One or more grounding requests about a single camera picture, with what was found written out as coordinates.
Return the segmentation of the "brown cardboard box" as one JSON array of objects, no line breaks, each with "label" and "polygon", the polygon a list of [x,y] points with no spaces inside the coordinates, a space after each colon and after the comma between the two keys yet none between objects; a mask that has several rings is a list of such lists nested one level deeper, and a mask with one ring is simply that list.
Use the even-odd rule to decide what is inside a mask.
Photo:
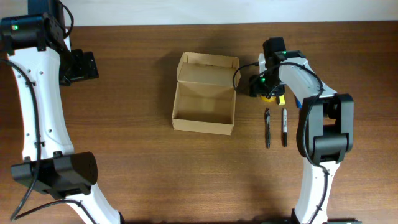
[{"label": "brown cardboard box", "polygon": [[234,128],[239,59],[184,52],[177,67],[172,111],[174,130],[231,135]]}]

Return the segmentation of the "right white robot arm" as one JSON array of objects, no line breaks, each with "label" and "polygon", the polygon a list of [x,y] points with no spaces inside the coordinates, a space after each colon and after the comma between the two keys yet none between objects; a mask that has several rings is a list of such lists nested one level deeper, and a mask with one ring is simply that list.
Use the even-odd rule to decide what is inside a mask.
[{"label": "right white robot arm", "polygon": [[303,179],[289,223],[327,223],[327,206],[336,171],[353,148],[354,99],[326,85],[299,50],[287,50],[282,37],[263,45],[259,73],[249,79],[251,97],[282,96],[289,87],[299,107],[297,148]]}]

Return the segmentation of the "blue whiteboard marker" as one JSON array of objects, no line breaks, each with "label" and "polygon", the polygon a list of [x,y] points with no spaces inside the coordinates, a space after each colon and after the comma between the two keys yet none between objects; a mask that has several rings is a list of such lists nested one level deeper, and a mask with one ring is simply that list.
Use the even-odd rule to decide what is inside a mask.
[{"label": "blue whiteboard marker", "polygon": [[297,108],[298,109],[302,109],[302,104],[301,104],[301,102],[299,101],[299,99],[295,96],[295,102],[296,102],[296,105],[297,105]]}]

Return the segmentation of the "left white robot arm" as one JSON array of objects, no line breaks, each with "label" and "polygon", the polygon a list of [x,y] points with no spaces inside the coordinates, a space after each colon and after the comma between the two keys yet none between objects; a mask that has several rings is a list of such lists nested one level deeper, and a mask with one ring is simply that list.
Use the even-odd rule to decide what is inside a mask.
[{"label": "left white robot arm", "polygon": [[98,78],[92,52],[72,49],[60,1],[29,1],[27,14],[1,19],[1,51],[19,91],[24,127],[22,163],[12,178],[29,192],[67,204],[85,223],[123,223],[98,185],[92,152],[76,153],[63,115],[60,87]]}]

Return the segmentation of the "black clear ballpoint pen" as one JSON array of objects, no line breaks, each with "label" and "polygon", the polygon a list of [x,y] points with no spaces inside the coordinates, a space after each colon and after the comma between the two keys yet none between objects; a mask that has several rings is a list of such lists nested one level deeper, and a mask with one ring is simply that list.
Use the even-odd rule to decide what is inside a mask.
[{"label": "black clear ballpoint pen", "polygon": [[270,132],[270,125],[271,125],[271,114],[269,108],[266,109],[266,147],[269,149],[271,146],[271,132]]}]

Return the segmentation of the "yellow highlighter marker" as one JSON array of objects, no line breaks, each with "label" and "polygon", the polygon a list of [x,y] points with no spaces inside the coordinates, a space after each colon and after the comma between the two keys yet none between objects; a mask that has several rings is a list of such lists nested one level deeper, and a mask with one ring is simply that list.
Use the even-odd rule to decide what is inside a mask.
[{"label": "yellow highlighter marker", "polygon": [[279,105],[285,105],[285,97],[284,97],[284,95],[278,97],[277,103]]}]

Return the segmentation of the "black permanent marker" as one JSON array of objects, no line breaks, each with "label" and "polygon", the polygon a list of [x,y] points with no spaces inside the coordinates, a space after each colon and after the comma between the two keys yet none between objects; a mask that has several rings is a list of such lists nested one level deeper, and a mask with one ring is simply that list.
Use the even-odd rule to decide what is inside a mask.
[{"label": "black permanent marker", "polygon": [[288,146],[288,130],[287,130],[287,110],[282,110],[282,139],[284,147]]}]

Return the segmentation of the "yellow clear tape roll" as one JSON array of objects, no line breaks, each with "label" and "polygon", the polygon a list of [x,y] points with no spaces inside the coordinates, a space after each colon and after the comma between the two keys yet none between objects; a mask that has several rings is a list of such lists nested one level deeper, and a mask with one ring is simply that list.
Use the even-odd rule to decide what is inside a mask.
[{"label": "yellow clear tape roll", "polygon": [[261,99],[262,99],[263,101],[267,102],[267,103],[270,103],[270,102],[275,101],[275,97],[274,97],[274,96],[270,96],[270,97],[268,98],[268,97],[266,97],[266,96],[262,96],[262,95],[261,95]]}]

